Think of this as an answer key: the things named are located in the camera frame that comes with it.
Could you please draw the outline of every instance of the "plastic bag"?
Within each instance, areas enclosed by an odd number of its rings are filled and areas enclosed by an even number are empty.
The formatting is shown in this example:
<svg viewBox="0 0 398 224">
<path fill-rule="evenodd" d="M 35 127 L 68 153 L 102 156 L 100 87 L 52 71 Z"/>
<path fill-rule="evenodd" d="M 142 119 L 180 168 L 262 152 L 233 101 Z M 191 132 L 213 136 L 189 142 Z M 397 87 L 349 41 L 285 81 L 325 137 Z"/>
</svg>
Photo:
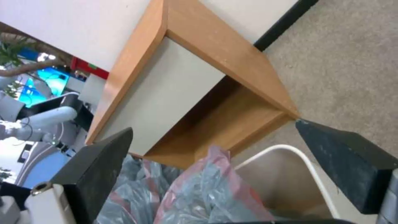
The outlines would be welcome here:
<svg viewBox="0 0 398 224">
<path fill-rule="evenodd" d="M 182 171 L 128 155 L 96 222 L 152 224 L 170 184 Z"/>
<path fill-rule="evenodd" d="M 273 220 L 259 196 L 234 171 L 229 153 L 211 147 L 208 156 L 182 173 L 160 204 L 155 224 Z"/>
</svg>

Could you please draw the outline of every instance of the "blue screen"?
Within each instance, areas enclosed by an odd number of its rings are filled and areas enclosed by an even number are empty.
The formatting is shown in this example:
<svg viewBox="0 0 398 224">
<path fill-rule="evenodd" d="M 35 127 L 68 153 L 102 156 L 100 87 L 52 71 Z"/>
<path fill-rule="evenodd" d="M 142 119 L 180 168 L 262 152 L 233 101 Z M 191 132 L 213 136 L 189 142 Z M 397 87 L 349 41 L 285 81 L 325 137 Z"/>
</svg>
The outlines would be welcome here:
<svg viewBox="0 0 398 224">
<path fill-rule="evenodd" d="M 67 74 L 53 68 L 39 70 L 37 73 L 39 77 L 42 78 L 51 88 L 51 92 L 54 96 L 60 96 L 62 94 L 66 83 L 69 80 L 69 76 Z M 19 101 L 25 103 L 26 107 L 31 107 L 32 105 L 41 103 L 45 100 L 47 99 L 35 89 L 33 80 L 29 78 L 21 92 Z"/>
</svg>

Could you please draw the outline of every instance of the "bin rim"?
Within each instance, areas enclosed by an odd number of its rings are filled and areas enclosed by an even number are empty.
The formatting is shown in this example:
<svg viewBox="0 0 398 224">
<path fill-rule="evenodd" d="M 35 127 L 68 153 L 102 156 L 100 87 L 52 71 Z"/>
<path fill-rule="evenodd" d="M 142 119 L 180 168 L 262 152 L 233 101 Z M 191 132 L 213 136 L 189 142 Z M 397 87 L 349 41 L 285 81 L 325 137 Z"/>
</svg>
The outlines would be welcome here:
<svg viewBox="0 0 398 224">
<path fill-rule="evenodd" d="M 316 172 L 314 165 L 312 164 L 312 162 L 310 161 L 310 159 L 299 149 L 297 149 L 296 147 L 293 147 L 291 145 L 273 145 L 271 147 L 268 147 L 266 149 L 264 149 L 263 151 L 257 153 L 256 155 L 250 157 L 249 159 L 245 160 L 244 162 L 242 162 L 241 164 L 237 165 L 235 167 L 235 170 L 240 169 L 241 167 L 249 164 L 250 162 L 256 160 L 257 158 L 271 152 L 271 151 L 275 151 L 275 150 L 289 150 L 293 153 L 295 153 L 296 155 L 298 155 L 305 163 L 305 165 L 307 166 L 308 170 L 310 171 L 312 177 L 315 180 L 316 185 L 318 186 L 319 190 L 321 191 L 321 194 L 326 202 L 326 205 L 329 208 L 330 213 L 332 214 L 333 218 L 340 218 L 339 213 L 337 212 L 336 207 L 334 206 L 332 199 L 328 193 L 328 191 L 326 190 L 326 187 L 324 186 L 322 180 L 320 179 L 318 173 Z"/>
</svg>

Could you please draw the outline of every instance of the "red plastic bag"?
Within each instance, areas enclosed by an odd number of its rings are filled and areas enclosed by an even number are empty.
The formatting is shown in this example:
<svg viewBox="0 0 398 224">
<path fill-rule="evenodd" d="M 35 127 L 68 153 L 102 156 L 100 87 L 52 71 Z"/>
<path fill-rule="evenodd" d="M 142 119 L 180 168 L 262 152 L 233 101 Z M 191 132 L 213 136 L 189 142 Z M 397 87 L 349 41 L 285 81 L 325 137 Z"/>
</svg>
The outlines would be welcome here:
<svg viewBox="0 0 398 224">
<path fill-rule="evenodd" d="M 274 220 L 259 196 L 235 172 L 229 152 L 210 147 L 208 156 L 183 172 L 166 192 L 155 224 Z"/>
</svg>

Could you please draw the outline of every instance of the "black cord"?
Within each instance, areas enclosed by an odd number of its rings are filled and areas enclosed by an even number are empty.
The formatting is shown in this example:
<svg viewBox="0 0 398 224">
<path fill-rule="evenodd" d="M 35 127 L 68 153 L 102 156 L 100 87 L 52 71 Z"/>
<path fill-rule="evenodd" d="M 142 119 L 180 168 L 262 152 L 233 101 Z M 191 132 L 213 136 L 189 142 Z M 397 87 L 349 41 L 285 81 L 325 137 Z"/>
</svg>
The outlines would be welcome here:
<svg viewBox="0 0 398 224">
<path fill-rule="evenodd" d="M 12 145 L 12 146 L 19 146 L 19 145 L 25 144 L 25 143 L 30 139 L 30 137 L 32 137 L 32 135 L 33 135 L 33 127 L 32 127 L 30 124 L 28 124 L 28 123 L 22 123 L 22 122 L 21 122 L 21 124 L 25 124 L 25 127 L 26 127 L 26 126 L 29 126 L 29 128 L 30 128 L 29 137 L 28 137 L 26 140 L 24 140 L 22 143 L 19 143 L 19 144 L 17 144 L 17 145 Z"/>
</svg>

